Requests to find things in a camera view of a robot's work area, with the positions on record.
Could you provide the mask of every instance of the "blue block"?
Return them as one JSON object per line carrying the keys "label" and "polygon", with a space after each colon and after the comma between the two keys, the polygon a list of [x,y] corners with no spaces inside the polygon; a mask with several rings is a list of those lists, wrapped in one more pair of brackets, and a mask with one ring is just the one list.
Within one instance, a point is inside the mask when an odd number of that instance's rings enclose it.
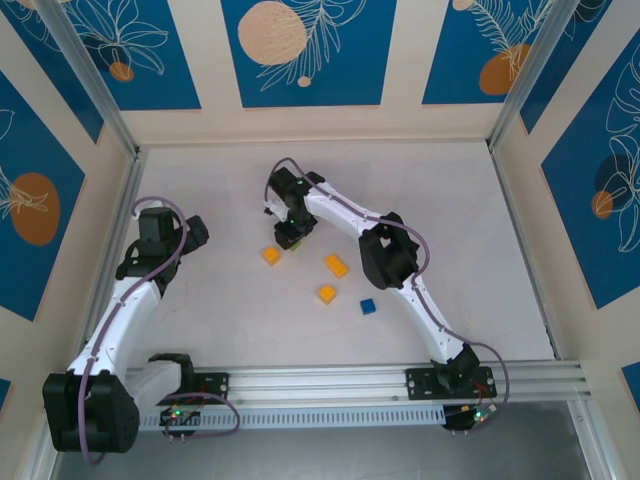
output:
{"label": "blue block", "polygon": [[376,304],[373,303],[372,298],[367,298],[366,300],[362,300],[360,302],[360,308],[362,309],[363,315],[369,315],[376,311]]}

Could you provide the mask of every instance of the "small cube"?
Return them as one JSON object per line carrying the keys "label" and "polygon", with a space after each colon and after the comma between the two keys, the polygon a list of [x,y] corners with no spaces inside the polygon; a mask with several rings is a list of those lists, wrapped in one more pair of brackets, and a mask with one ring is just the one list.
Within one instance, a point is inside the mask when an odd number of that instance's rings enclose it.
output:
{"label": "small cube", "polygon": [[278,263],[278,260],[280,260],[280,252],[276,247],[265,248],[264,252],[262,252],[262,256],[272,267]]}
{"label": "small cube", "polygon": [[329,270],[331,270],[333,274],[338,278],[342,278],[347,273],[349,273],[349,269],[347,268],[347,266],[342,263],[342,260],[340,260],[340,257],[338,257],[336,254],[329,255],[324,259],[324,263],[327,264]]}
{"label": "small cube", "polygon": [[376,311],[376,304],[373,303],[373,298],[367,298],[360,302],[360,308],[362,309],[363,315],[369,315]]}
{"label": "small cube", "polygon": [[329,305],[336,298],[336,289],[331,285],[325,285],[318,291],[318,298]]}

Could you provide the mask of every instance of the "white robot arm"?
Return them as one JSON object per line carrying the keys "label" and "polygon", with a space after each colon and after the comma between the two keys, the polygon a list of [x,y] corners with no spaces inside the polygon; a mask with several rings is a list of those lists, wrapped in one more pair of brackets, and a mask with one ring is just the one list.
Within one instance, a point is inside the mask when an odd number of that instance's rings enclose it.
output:
{"label": "white robot arm", "polygon": [[[469,345],[446,332],[452,330],[451,326],[427,291],[422,277],[413,278],[418,271],[418,244],[409,239],[404,229],[378,221],[391,220],[403,225],[400,216],[393,212],[385,216],[367,211],[314,172],[296,177],[281,167],[272,173],[268,186],[278,197],[264,202],[265,211],[280,220],[275,225],[277,243],[285,250],[291,248],[311,233],[317,224],[315,217],[328,221],[356,240],[365,275],[376,287],[390,289],[406,307],[427,345],[443,387],[455,394],[467,386],[479,361]],[[388,241],[386,246],[382,239]],[[416,290],[420,291],[429,311]]]}
{"label": "white robot arm", "polygon": [[[193,391],[194,370],[188,355],[155,355],[142,371],[126,378],[137,335],[175,277],[180,258],[209,238],[200,217],[194,216],[186,221],[186,241],[178,252],[183,229],[174,227],[176,217],[166,207],[142,210],[140,240],[129,246],[118,266],[111,300],[94,334],[65,373],[47,378],[42,394],[56,450],[78,451],[81,436],[86,436],[89,451],[126,452],[136,439],[141,415],[169,394]],[[163,264],[167,267],[154,275]],[[131,288],[135,290],[123,301]],[[79,395],[89,365],[81,425]]]}

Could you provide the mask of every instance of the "orange block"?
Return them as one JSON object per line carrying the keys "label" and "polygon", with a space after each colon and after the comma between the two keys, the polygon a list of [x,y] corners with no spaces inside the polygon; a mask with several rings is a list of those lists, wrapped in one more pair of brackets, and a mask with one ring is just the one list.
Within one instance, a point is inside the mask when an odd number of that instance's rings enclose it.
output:
{"label": "orange block", "polygon": [[338,257],[336,254],[329,255],[324,259],[324,263],[327,265],[327,267],[329,267],[329,270],[331,270],[333,274],[338,278],[342,278],[347,273],[349,273],[349,268],[342,262],[342,260],[340,260],[340,257]]}
{"label": "orange block", "polygon": [[278,251],[278,249],[276,247],[267,247],[264,249],[264,252],[262,252],[262,256],[264,257],[264,259],[266,260],[266,262],[271,265],[272,267],[278,263],[278,260],[280,260],[280,252]]}
{"label": "orange block", "polygon": [[336,289],[331,285],[324,285],[318,291],[318,298],[324,302],[325,305],[329,305],[334,298],[336,298]]}

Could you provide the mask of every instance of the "beige wall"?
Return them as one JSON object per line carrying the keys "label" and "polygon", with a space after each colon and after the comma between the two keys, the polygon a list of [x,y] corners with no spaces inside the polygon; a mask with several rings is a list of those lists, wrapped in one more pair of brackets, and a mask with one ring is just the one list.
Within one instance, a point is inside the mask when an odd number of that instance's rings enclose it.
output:
{"label": "beige wall", "polygon": [[497,152],[552,324],[581,360],[630,478],[640,472],[640,414],[620,369],[640,360],[640,289],[595,308],[540,165],[639,25],[640,3],[614,0],[531,135],[517,121]]}
{"label": "beige wall", "polygon": [[243,109],[220,0],[169,0],[202,110],[123,112],[123,117],[141,145],[484,138],[502,104],[422,105],[449,2],[397,1],[380,106]]}
{"label": "beige wall", "polygon": [[106,129],[93,143],[2,14],[0,45],[0,70],[85,173],[36,320],[0,307],[0,378],[12,382],[0,420],[0,477],[11,479],[41,425],[45,378],[75,353],[129,161]]}

